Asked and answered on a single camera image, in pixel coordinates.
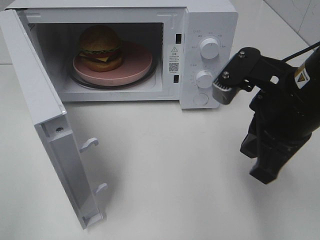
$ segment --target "control panel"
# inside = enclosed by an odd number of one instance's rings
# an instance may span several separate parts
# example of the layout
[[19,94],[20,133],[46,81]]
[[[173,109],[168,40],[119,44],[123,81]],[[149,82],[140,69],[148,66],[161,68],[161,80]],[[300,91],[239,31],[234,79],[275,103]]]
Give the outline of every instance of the control panel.
[[185,33],[185,62],[180,104],[217,108],[212,83],[230,57],[237,12],[190,12]]

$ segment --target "white microwave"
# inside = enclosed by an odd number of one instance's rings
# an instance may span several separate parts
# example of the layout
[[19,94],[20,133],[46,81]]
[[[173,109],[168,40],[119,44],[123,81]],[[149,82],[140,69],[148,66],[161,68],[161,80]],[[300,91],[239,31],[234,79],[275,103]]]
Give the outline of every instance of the white microwave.
[[[179,100],[181,108],[217,108],[212,82],[229,59],[238,13],[228,0],[16,0],[0,24],[34,127],[83,228],[105,216],[91,189],[62,102]],[[96,89],[80,84],[73,57],[81,33],[112,28],[152,54],[141,81]]]

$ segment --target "open microwave door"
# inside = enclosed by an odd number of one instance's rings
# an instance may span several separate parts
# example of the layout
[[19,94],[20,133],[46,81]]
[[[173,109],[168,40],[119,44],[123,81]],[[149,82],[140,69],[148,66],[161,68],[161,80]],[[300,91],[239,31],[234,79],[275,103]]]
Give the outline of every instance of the open microwave door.
[[28,37],[30,26],[24,13],[0,12],[0,24],[34,127],[85,229],[105,215],[98,208],[80,156],[98,142],[92,139],[78,147],[67,111]]

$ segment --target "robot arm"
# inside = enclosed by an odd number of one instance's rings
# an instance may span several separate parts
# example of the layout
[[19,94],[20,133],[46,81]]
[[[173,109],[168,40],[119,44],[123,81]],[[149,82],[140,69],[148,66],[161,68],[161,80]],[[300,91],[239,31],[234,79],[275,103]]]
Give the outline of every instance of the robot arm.
[[254,115],[240,151],[257,158],[250,174],[268,184],[320,126],[320,48],[297,68],[245,47],[213,82],[213,97],[229,104],[254,86],[260,91],[249,105]]

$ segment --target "black cable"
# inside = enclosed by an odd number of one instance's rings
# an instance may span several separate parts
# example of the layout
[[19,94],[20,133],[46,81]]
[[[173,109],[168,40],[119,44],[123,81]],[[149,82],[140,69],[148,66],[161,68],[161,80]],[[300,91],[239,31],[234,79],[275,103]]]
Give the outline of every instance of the black cable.
[[314,48],[316,48],[318,46],[320,46],[320,41],[316,42],[315,44],[313,44],[313,45],[311,45],[311,46],[309,46],[309,47],[307,47],[307,48],[305,48],[305,49],[303,49],[301,51],[298,51],[298,52],[296,52],[296,53],[294,53],[294,54],[292,54],[290,56],[287,56],[286,58],[282,59],[282,61],[287,62],[287,61],[289,61],[289,60],[291,60],[291,59],[293,59],[295,57],[298,57],[301,54],[304,54],[304,53],[306,53],[306,52],[308,52],[308,51],[310,51],[310,50],[312,50],[312,49],[314,49]]

